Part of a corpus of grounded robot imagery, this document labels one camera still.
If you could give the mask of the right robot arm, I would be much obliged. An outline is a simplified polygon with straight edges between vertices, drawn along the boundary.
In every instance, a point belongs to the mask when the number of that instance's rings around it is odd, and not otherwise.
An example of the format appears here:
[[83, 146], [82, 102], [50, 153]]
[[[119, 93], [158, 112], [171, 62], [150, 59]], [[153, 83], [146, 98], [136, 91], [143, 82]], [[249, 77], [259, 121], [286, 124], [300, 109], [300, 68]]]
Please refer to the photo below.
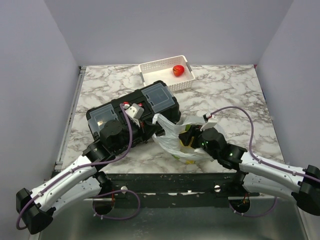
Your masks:
[[230, 183], [230, 191], [241, 196], [245, 192], [263, 193], [296, 202], [314, 216], [320, 214], [320, 170], [308, 165], [295, 167], [261, 157], [247, 149], [228, 143], [214, 127], [202, 130], [192, 125], [178, 135], [185, 147], [201, 149], [226, 169], [243, 175]]

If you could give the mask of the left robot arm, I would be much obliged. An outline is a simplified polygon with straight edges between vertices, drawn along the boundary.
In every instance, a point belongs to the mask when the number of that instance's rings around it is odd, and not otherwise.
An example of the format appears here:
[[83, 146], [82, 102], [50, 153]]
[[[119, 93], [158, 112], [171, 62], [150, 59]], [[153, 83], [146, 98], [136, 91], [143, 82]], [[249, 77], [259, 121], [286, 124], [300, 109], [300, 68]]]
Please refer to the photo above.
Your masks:
[[114, 185], [102, 168], [123, 159], [131, 148], [147, 142], [161, 130], [150, 121], [141, 121], [140, 125], [130, 119], [108, 121], [94, 134], [94, 142], [69, 167], [32, 190], [22, 188], [16, 193], [19, 214], [16, 228], [28, 229], [34, 235], [47, 228], [54, 216], [69, 204], [113, 196]]

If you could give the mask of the white lemon print plastic bag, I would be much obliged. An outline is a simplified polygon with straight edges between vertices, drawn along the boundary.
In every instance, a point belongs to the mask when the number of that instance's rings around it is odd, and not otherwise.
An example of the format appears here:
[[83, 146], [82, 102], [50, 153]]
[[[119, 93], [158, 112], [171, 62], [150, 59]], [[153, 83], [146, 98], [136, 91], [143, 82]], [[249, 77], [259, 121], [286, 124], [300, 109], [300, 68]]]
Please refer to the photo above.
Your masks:
[[186, 130], [187, 126], [205, 124], [205, 120], [200, 116], [187, 116], [180, 120], [177, 124], [166, 118], [164, 115], [157, 113], [154, 115], [152, 122], [158, 123], [164, 130], [164, 134], [157, 136], [152, 135], [152, 139], [163, 150], [172, 155], [175, 159], [186, 163], [188, 161], [212, 161], [212, 157], [199, 147], [191, 148], [189, 146], [183, 146], [179, 134]]

